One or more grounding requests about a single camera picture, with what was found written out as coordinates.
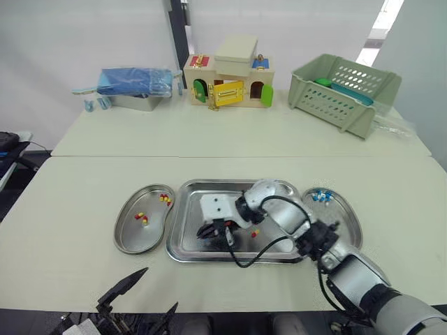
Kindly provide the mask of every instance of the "rectangular metal tray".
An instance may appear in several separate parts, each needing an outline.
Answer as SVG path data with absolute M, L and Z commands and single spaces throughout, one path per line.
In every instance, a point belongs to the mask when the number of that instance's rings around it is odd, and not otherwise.
M 233 262 L 227 245 L 222 239 L 197 239 L 196 233 L 203 224 L 200 209 L 200 199 L 207 193 L 225 193 L 241 195 L 255 183 L 255 180 L 221 180 L 196 179 L 186 182 L 177 194 L 174 220 L 172 222 L 166 250 L 169 255 L 179 262 Z M 298 191 L 285 181 L 281 181 L 292 199 L 300 199 Z M 251 232 L 259 229 L 255 238 Z M 235 254 L 240 260 L 251 260 L 256 254 L 272 241 L 272 235 L 282 236 L 276 223 L 266 218 L 253 229 L 239 229 L 235 231 Z M 264 253 L 258 262 L 263 263 L 295 263 L 301 261 L 296 248 L 290 253 L 281 252 L 276 246 Z

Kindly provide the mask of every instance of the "white wall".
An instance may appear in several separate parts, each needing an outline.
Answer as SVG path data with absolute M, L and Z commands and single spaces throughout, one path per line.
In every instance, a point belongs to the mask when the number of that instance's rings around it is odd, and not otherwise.
M 276 89 L 291 71 L 323 53 L 355 61 L 383 0 L 189 0 L 196 52 L 214 54 L 226 34 L 258 36 L 258 52 L 274 57 Z
M 395 101 L 447 170 L 447 1 L 405 0 L 374 67 L 402 76 Z
M 83 108 L 71 89 L 105 67 L 176 62 L 162 0 L 2 0 L 0 131 L 53 148 Z

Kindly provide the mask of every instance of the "blue plastic bag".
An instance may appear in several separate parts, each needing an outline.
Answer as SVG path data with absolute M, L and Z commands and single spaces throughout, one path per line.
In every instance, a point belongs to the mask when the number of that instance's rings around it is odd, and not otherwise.
M 106 96 L 162 96 L 173 91 L 173 74 L 159 68 L 105 68 L 101 71 L 97 92 Z

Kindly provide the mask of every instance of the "green door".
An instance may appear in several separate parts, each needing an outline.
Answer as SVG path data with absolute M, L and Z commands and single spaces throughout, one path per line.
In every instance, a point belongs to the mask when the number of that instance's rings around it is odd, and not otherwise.
M 266 107 L 271 107 L 272 101 L 273 101 L 273 87 L 264 84 L 263 90 L 261 92 L 261 103 Z
M 206 102 L 206 95 L 205 95 L 205 88 L 203 87 L 202 83 L 198 80 L 194 80 L 194 96 L 197 100 L 205 103 Z

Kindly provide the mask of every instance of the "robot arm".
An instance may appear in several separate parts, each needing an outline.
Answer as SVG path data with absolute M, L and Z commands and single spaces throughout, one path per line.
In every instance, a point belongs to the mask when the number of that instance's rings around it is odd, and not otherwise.
M 210 232 L 219 235 L 215 226 L 219 221 L 237 224 L 233 229 L 246 229 L 269 216 L 295 242 L 300 255 L 317 261 L 323 294 L 329 299 L 321 277 L 325 274 L 327 287 L 345 308 L 341 312 L 348 317 L 369 320 L 382 335 L 447 334 L 447 316 L 421 300 L 392 289 L 379 267 L 357 248 L 339 239 L 336 223 L 326 225 L 313 218 L 303 204 L 287 197 L 277 181 L 257 181 L 239 198 L 215 201 L 212 197 L 205 196 L 200 202 L 205 220 L 211 223 L 201 228 L 202 236 L 199 230 L 198 237 L 209 237 Z M 225 214 L 221 213 L 223 203 L 227 204 Z

